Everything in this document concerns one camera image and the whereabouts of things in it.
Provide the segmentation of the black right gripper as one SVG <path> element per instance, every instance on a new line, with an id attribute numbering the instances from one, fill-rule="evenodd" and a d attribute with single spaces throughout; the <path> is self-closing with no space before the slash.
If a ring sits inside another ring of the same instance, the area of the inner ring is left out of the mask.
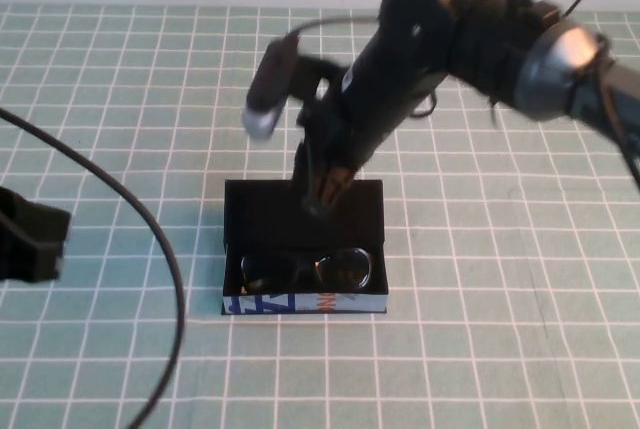
<path id="1" fill-rule="evenodd" d="M 306 99 L 296 124 L 304 135 L 294 156 L 292 189 L 307 214 L 323 217 L 324 206 L 333 209 L 352 186 L 363 160 L 355 152 L 352 131 L 331 101 Z"/>

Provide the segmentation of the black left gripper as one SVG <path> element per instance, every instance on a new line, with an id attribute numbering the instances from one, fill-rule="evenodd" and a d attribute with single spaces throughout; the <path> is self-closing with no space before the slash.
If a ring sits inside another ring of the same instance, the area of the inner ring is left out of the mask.
<path id="1" fill-rule="evenodd" d="M 44 283 L 61 275 L 71 214 L 1 188 L 1 280 Z"/>

